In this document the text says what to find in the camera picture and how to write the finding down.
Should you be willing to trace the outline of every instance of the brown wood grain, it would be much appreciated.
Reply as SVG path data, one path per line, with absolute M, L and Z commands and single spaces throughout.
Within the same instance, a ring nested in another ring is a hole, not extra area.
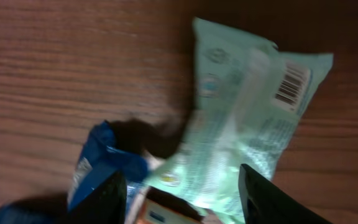
M 0 204 L 66 190 L 104 119 L 182 123 L 194 16 L 334 52 L 274 183 L 334 223 L 358 224 L 358 1 L 0 0 Z

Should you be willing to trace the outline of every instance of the green plastic package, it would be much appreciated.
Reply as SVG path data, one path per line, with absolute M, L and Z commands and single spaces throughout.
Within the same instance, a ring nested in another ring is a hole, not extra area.
M 240 164 L 272 179 L 333 55 L 279 52 L 263 37 L 198 18 L 194 30 L 197 110 L 178 153 L 148 184 L 244 222 Z

